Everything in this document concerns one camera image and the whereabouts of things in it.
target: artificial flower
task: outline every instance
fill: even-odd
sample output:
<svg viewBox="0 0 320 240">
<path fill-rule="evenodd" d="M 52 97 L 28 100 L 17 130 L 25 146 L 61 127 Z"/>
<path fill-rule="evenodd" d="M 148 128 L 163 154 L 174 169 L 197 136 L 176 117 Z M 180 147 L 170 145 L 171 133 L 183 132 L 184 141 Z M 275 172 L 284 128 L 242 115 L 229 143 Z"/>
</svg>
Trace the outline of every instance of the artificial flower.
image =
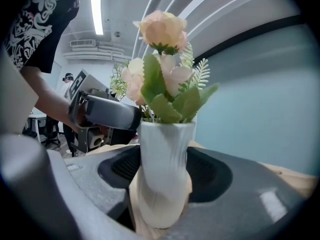
<svg viewBox="0 0 320 240">
<path fill-rule="evenodd" d="M 163 79 L 167 92 L 175 97 L 179 94 L 180 84 L 190 79 L 192 70 L 184 66 L 176 66 L 175 57 L 172 55 L 154 54 L 161 66 Z"/>
<path fill-rule="evenodd" d="M 122 80 L 127 83 L 126 96 L 134 101 L 138 106 L 145 103 L 141 88 L 144 85 L 144 61 L 135 58 L 130 61 L 121 73 Z"/>
<path fill-rule="evenodd" d="M 184 31 L 187 21 L 172 13 L 156 10 L 133 24 L 140 28 L 143 40 L 160 52 L 174 54 L 187 45 L 187 33 Z"/>
</svg>

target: white vase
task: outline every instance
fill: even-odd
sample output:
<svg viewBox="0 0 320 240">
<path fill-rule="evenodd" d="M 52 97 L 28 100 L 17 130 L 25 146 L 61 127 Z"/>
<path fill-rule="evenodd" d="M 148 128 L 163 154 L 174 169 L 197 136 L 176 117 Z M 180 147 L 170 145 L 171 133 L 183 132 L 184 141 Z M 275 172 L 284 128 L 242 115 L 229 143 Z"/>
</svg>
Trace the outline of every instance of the white vase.
<svg viewBox="0 0 320 240">
<path fill-rule="evenodd" d="M 151 227 L 166 229 L 180 217 L 187 197 L 187 148 L 195 123 L 141 122 L 138 205 Z"/>
</svg>

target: ceiling light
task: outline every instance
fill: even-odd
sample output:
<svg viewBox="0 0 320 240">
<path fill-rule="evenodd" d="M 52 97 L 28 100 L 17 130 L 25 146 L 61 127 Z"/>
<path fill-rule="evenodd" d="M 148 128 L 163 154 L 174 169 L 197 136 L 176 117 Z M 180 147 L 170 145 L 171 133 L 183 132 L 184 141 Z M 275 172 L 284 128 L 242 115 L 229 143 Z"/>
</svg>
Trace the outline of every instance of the ceiling light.
<svg viewBox="0 0 320 240">
<path fill-rule="evenodd" d="M 104 30 L 102 28 L 101 0 L 91 0 L 91 9 L 95 33 L 97 35 L 103 35 Z"/>
</svg>

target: potted plant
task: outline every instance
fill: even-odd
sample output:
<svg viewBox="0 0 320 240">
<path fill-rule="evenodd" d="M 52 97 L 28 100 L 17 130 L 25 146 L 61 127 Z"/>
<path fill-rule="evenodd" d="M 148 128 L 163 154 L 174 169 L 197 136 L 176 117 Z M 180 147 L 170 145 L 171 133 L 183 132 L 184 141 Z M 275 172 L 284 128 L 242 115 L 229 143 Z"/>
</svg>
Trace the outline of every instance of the potted plant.
<svg viewBox="0 0 320 240">
<path fill-rule="evenodd" d="M 219 85 L 203 89 L 210 74 L 208 60 L 193 68 L 184 19 L 155 11 L 134 24 L 157 53 L 115 66 L 110 88 L 118 97 L 126 95 L 143 112 L 137 130 L 141 152 L 138 205 L 148 225 L 165 229 L 179 219 L 185 205 L 193 119 Z"/>
</svg>

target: ceiling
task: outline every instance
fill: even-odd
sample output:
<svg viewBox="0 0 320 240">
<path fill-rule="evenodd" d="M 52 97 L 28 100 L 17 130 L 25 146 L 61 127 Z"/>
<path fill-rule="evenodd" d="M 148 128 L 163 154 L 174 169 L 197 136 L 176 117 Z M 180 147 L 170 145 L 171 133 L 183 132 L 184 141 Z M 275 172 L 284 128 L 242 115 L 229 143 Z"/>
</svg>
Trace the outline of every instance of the ceiling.
<svg viewBox="0 0 320 240">
<path fill-rule="evenodd" d="M 78 15 L 64 31 L 61 42 L 79 39 L 112 42 L 128 46 L 126 55 L 131 56 L 138 32 L 132 22 L 141 20 L 149 1 L 102 0 L 104 35 L 99 36 L 95 34 L 90 0 L 80 0 Z M 300 13 L 291 0 L 153 0 L 152 6 L 187 19 L 194 57 L 251 28 Z M 135 55 L 142 57 L 146 45 L 138 40 L 137 47 Z"/>
</svg>

